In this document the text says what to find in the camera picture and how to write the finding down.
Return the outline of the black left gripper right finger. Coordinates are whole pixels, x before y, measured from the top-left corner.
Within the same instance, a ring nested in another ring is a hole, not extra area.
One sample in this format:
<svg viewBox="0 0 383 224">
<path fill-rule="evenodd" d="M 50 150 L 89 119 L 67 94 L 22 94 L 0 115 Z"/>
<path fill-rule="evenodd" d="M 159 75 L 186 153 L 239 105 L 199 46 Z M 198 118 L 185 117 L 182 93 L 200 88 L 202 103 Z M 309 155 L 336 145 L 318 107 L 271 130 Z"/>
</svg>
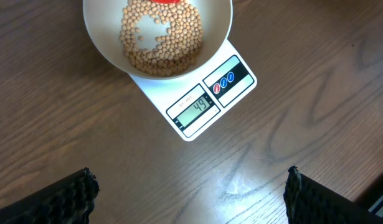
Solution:
<svg viewBox="0 0 383 224">
<path fill-rule="evenodd" d="M 288 169 L 283 199 L 289 224 L 383 224 L 376 213 L 333 192 L 300 173 L 296 166 Z"/>
</svg>

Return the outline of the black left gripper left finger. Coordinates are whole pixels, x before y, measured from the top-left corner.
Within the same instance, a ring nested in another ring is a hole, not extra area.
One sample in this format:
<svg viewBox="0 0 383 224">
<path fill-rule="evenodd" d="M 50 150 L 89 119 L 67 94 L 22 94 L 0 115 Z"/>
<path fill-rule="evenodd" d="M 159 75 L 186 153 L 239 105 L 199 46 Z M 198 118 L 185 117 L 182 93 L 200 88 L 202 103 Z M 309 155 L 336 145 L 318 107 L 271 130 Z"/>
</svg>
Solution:
<svg viewBox="0 0 383 224">
<path fill-rule="evenodd" d="M 100 191 L 95 175 L 84 168 L 0 209 L 0 224 L 88 224 Z"/>
</svg>

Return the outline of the red plastic measuring scoop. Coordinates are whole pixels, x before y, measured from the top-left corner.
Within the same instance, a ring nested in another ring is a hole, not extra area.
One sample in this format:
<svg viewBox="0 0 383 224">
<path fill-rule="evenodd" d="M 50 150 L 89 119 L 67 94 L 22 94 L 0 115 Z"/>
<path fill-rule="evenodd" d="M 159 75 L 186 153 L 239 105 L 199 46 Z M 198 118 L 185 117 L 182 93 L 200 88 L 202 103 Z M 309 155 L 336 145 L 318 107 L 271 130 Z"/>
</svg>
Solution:
<svg viewBox="0 0 383 224">
<path fill-rule="evenodd" d="M 178 4 L 181 0 L 150 0 L 151 2 L 159 3 L 159 4 Z"/>
</svg>

